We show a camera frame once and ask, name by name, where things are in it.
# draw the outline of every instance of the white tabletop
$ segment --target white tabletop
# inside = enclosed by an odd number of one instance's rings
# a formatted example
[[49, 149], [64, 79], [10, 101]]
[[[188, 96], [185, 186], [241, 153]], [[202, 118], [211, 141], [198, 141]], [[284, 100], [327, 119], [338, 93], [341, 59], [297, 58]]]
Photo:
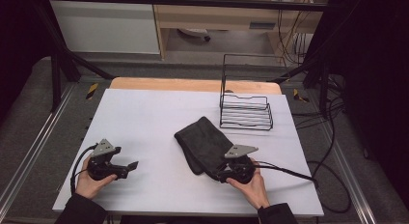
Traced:
[[[310, 175], [286, 97], [267, 97], [273, 129], [221, 128], [222, 132], [234, 144], [258, 147], [257, 152], [249, 154], [255, 160]], [[114, 155], [113, 164], [138, 160], [139, 165], [127, 179], [105, 186], [95, 202], [113, 214], [257, 215], [229, 184], [205, 174], [196, 176], [188, 167], [174, 134], [202, 116], [218, 127], [219, 93], [106, 90], [77, 157], [106, 138], [114, 147], [122, 147]], [[54, 204], [55, 211], [62, 211], [70, 197], [70, 174]], [[312, 182], [275, 170], [261, 169], [261, 174], [271, 204], [288, 203], [296, 216], [323, 215]]]

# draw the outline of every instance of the human hand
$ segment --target human hand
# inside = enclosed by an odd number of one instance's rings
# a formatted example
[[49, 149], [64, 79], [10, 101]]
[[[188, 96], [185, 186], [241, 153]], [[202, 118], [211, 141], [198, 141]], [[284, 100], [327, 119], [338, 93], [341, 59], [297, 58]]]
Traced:
[[90, 177], [87, 171], [88, 161], [90, 161], [90, 158], [91, 157], [88, 156], [82, 164], [82, 172], [78, 176], [78, 184], [75, 193], [93, 200], [99, 190], [101, 190], [106, 184], [116, 179], [117, 175], [113, 174], [102, 179], [101, 181], [95, 181]]
[[256, 210], [261, 207], [267, 208], [270, 206], [267, 198], [267, 192], [265, 191], [264, 178], [262, 177], [259, 168], [256, 168], [252, 180], [246, 184], [240, 183], [232, 178], [227, 178], [226, 182], [242, 192], [247, 201]]

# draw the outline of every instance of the black sleeve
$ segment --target black sleeve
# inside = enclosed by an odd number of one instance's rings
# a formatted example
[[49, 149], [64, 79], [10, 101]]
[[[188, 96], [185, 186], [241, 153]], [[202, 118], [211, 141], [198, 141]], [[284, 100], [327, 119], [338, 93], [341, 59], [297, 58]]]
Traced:
[[277, 204], [268, 208], [261, 207], [258, 210], [261, 224], [297, 224], [294, 214], [287, 203]]
[[107, 211], [97, 203], [74, 193], [69, 198], [66, 208], [60, 214], [56, 224], [101, 224]]

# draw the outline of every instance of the black wire rack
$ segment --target black wire rack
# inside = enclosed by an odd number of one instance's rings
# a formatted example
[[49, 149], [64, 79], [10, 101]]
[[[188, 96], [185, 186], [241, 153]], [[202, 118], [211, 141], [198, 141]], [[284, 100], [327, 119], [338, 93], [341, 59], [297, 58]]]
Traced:
[[[247, 54], [225, 54], [223, 59], [222, 85], [220, 90], [220, 128], [240, 128], [254, 130], [270, 130], [273, 128], [273, 117], [268, 98], [264, 96], [243, 97], [238, 96], [232, 91], [226, 90], [226, 83], [231, 80], [241, 81], [264, 81], [268, 82], [271, 77], [268, 75], [254, 76], [251, 68], [266, 67], [261, 65], [251, 65], [246, 62], [245, 65], [234, 61], [233, 64], [227, 63], [228, 57], [239, 57], [241, 60], [246, 57], [261, 58], [261, 60], [276, 61], [276, 57], [270, 55], [247, 55]], [[230, 67], [244, 67], [246, 73], [240, 73], [237, 70], [229, 71]]]

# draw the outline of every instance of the silver metal plate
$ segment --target silver metal plate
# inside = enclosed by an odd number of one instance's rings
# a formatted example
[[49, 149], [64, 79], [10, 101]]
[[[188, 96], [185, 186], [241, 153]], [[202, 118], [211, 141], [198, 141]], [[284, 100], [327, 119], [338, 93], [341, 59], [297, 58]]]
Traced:
[[239, 158], [245, 154], [257, 151], [259, 148], [246, 145], [233, 145], [225, 154], [225, 158]]
[[93, 153], [91, 154], [91, 157], [102, 154], [108, 154], [113, 152], [114, 150], [115, 150], [114, 146], [112, 146], [111, 143], [108, 142], [108, 140], [102, 139], [101, 142], [99, 142], [99, 144], [94, 149]]

